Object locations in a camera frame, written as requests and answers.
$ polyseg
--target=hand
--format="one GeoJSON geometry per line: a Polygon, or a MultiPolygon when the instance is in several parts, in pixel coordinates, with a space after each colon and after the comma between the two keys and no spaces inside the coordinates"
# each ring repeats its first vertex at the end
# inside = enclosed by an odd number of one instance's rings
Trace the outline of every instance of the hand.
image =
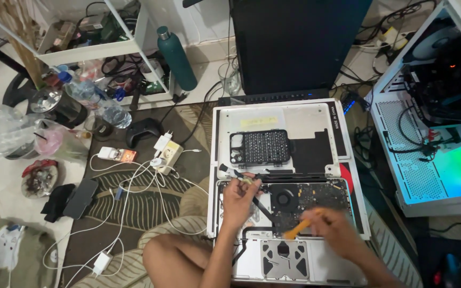
{"type": "Polygon", "coordinates": [[[300,219],[310,219],[312,234],[323,236],[334,252],[344,259],[355,262],[369,252],[366,243],[342,212],[314,208],[305,211],[300,219]]]}
{"type": "MultiPolygon", "coordinates": [[[[243,175],[254,178],[252,173],[243,173],[243,175]]],[[[222,227],[235,230],[245,224],[250,218],[250,204],[256,194],[260,194],[259,187],[262,181],[255,180],[253,184],[246,184],[236,178],[223,189],[223,223],[222,227]]]]}

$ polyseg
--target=water bottle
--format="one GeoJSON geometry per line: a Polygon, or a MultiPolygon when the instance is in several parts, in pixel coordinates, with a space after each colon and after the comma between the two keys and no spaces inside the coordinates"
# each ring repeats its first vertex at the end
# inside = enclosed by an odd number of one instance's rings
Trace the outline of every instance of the water bottle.
{"type": "Polygon", "coordinates": [[[63,87],[68,95],[111,125],[122,129],[131,124],[131,114],[90,80],[81,81],[78,76],[72,76],[65,71],[60,72],[58,78],[65,83],[63,87]]]}
{"type": "Polygon", "coordinates": [[[158,48],[162,52],[175,80],[184,91],[191,91],[197,86],[197,79],[182,48],[179,37],[170,33],[166,26],[157,29],[158,48]]]}

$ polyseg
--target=black game controller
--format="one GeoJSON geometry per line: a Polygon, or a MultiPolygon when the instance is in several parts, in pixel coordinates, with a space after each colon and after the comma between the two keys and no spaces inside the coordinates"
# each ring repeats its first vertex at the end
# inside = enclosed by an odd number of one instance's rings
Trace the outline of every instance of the black game controller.
{"type": "Polygon", "coordinates": [[[131,123],[125,132],[125,143],[129,148],[134,148],[138,141],[163,134],[163,127],[152,118],[145,118],[138,122],[131,123]]]}

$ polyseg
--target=leaf pattern rug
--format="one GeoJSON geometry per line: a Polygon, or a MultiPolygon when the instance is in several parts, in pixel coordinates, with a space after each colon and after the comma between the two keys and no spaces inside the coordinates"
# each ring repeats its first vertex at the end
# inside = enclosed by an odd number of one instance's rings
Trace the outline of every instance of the leaf pattern rug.
{"type": "MultiPolygon", "coordinates": [[[[213,108],[216,102],[209,103],[204,111],[204,116],[194,135],[185,144],[185,148],[201,149],[202,152],[183,153],[176,162],[174,168],[182,177],[197,183],[208,189],[209,185],[209,157],[211,147],[211,133],[213,122],[213,108]]],[[[175,107],[165,118],[162,125],[165,131],[174,131],[173,140],[180,142],[185,139],[195,126],[201,113],[202,104],[184,105],[175,107]]],[[[133,121],[147,117],[162,119],[170,107],[131,112],[133,121]]],[[[145,162],[153,158],[156,143],[155,138],[144,139],[134,149],[138,152],[137,162],[145,162]]],[[[115,130],[112,135],[105,139],[94,139],[90,147],[90,157],[96,154],[101,147],[126,148],[125,130],[115,130]]],[[[104,169],[115,164],[112,161],[100,160],[95,157],[93,162],[95,169],[104,169]]],[[[93,204],[87,208],[86,215],[82,219],[75,220],[71,232],[89,229],[99,225],[104,219],[107,221],[99,228],[75,234],[70,237],[67,246],[66,257],[63,265],[81,265],[88,262],[93,267],[94,260],[91,257],[110,245],[119,235],[124,245],[122,251],[120,242],[117,242],[112,250],[114,260],[104,274],[112,276],[91,276],[91,271],[80,267],[70,267],[61,271],[61,284],[64,287],[74,277],[70,287],[96,288],[96,287],[153,287],[142,265],[142,249],[154,236],[171,233],[178,234],[168,223],[161,205],[158,188],[153,183],[146,191],[130,193],[128,203],[124,210],[125,192],[120,200],[113,204],[110,189],[114,193],[118,184],[124,179],[132,177],[137,165],[123,164],[102,172],[92,171],[87,167],[84,178],[91,178],[99,183],[95,193],[93,204]],[[119,272],[122,258],[123,265],[119,272]]],[[[131,190],[139,191],[147,187],[152,180],[149,173],[143,173],[133,180],[131,190]]],[[[173,176],[165,176],[166,187],[161,188],[165,202],[165,210],[169,219],[176,227],[186,232],[198,232],[206,226],[206,214],[208,197],[199,188],[173,176]]],[[[382,197],[381,191],[376,189],[369,191],[367,198],[375,199],[382,197]]],[[[366,201],[369,223],[373,237],[368,245],[376,254],[384,259],[389,269],[394,272],[409,287],[422,287],[417,263],[415,247],[411,245],[413,239],[410,233],[400,233],[402,221],[391,221],[401,216],[387,202],[379,204],[374,201],[371,204],[366,201]]],[[[187,236],[195,241],[201,241],[200,236],[187,236]]]]}

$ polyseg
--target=leg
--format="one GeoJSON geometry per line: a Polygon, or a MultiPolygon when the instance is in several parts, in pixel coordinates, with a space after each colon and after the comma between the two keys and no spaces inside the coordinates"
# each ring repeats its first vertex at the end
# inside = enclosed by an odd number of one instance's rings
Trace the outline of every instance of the leg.
{"type": "Polygon", "coordinates": [[[154,287],[196,288],[211,250],[180,235],[163,234],[145,245],[142,259],[154,287]]]}

